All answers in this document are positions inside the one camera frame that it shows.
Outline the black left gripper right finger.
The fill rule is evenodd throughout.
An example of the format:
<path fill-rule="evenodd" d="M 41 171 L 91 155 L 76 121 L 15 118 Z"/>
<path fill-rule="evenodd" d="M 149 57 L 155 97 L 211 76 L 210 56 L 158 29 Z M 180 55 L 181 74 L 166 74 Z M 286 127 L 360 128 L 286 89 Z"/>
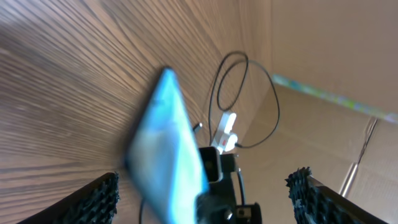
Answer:
<path fill-rule="evenodd" d="M 297 169 L 285 181 L 298 224 L 386 224 L 323 185 L 309 167 Z"/>

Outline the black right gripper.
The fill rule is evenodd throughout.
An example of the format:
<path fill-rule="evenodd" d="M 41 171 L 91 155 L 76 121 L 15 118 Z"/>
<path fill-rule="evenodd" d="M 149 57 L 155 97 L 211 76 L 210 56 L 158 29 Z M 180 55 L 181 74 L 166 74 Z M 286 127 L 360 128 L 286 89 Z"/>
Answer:
<path fill-rule="evenodd" d="M 222 179 L 209 182 L 197 200 L 197 223 L 261 224 L 261 207 L 247 204 L 241 170 L 234 154 L 220 155 Z"/>

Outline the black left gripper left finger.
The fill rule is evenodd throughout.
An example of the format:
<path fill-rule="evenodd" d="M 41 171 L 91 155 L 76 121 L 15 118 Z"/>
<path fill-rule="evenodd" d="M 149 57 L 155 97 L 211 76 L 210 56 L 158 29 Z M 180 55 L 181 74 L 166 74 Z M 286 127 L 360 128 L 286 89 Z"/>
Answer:
<path fill-rule="evenodd" d="M 119 200 L 119 174 L 108 172 L 18 224 L 111 224 Z"/>

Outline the Samsung Galaxy smartphone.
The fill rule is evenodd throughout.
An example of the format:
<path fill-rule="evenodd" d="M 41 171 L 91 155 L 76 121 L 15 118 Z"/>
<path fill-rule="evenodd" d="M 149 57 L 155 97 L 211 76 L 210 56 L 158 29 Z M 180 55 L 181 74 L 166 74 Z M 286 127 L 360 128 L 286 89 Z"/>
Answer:
<path fill-rule="evenodd" d="M 176 73 L 161 68 L 150 83 L 125 146 L 126 170 L 161 223 L 197 222 L 208 179 Z"/>

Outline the white USB charger adapter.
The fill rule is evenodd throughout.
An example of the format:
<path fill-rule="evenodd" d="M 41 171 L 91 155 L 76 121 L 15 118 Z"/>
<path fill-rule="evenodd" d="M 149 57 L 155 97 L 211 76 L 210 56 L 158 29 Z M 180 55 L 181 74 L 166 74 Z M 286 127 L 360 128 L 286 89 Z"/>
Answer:
<path fill-rule="evenodd" d="M 238 141 L 238 136 L 235 133 L 223 133 L 220 138 L 218 149 L 220 153 L 232 151 Z"/>

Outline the white power extension strip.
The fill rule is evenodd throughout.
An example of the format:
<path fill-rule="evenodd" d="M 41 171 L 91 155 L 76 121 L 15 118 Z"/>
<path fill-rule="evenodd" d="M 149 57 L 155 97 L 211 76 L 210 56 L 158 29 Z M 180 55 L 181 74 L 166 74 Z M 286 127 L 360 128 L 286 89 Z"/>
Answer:
<path fill-rule="evenodd" d="M 220 123 L 216 129 L 214 138 L 211 142 L 211 146 L 215 147 L 218 151 L 219 151 L 218 145 L 220 142 L 221 135 L 223 133 L 231 133 L 231 134 L 233 133 L 232 128 L 233 128 L 234 122 L 236 121 L 236 117 L 237 117 L 237 114 L 233 113 L 233 112 L 224 112 L 223 113 L 223 115 L 220 119 Z"/>

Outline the brown cardboard backdrop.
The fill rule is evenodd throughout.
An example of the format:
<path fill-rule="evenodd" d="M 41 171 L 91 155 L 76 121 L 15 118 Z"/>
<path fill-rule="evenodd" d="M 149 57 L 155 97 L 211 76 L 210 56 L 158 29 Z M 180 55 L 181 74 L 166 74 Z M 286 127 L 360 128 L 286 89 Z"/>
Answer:
<path fill-rule="evenodd" d="M 241 151 L 246 197 L 265 223 L 293 223 L 285 180 L 301 167 L 397 222 L 397 1 L 271 1 L 277 77 Z"/>

